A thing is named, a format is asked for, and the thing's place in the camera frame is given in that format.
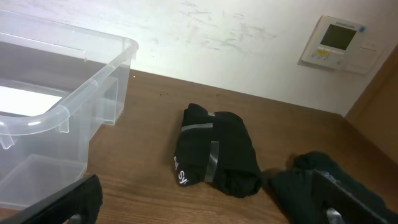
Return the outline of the white wall thermostat panel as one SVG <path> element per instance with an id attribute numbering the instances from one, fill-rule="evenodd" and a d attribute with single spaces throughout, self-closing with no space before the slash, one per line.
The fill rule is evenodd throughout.
<path id="1" fill-rule="evenodd" d="M 384 46 L 367 38 L 364 25 L 322 15 L 301 60 L 333 70 L 366 74 Z"/>

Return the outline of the black garment with tape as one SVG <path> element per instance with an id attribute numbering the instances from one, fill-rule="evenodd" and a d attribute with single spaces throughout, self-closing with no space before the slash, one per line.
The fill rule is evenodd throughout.
<path id="1" fill-rule="evenodd" d="M 174 152 L 177 183 L 207 183 L 226 195 L 244 198 L 258 193 L 262 173 L 244 121 L 227 111 L 209 112 L 190 103 Z"/>

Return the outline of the clear plastic storage bin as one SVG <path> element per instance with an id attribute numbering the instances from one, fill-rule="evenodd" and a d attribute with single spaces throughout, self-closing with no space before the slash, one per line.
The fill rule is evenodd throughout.
<path id="1" fill-rule="evenodd" d="M 1 206 L 80 179 L 91 138 L 124 110 L 135 40 L 1 11 Z"/>

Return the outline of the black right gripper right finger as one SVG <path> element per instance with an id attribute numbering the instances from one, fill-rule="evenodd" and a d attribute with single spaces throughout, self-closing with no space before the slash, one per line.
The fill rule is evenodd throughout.
<path id="1" fill-rule="evenodd" d="M 327 172 L 312 172 L 312 200 L 324 224 L 393 224 L 397 214 L 356 192 Z"/>

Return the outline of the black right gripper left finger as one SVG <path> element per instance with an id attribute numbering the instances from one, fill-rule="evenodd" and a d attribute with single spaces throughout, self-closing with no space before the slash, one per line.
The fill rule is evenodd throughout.
<path id="1" fill-rule="evenodd" d="M 95 224 L 103 204 L 97 175 L 89 175 L 1 221 L 1 224 Z"/>

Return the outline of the white label inside bin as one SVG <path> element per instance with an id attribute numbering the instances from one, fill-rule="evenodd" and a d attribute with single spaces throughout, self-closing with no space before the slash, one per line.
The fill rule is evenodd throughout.
<path id="1" fill-rule="evenodd" d="M 1 87 L 1 112 L 22 116 L 37 116 L 47 112 L 61 96 Z"/>

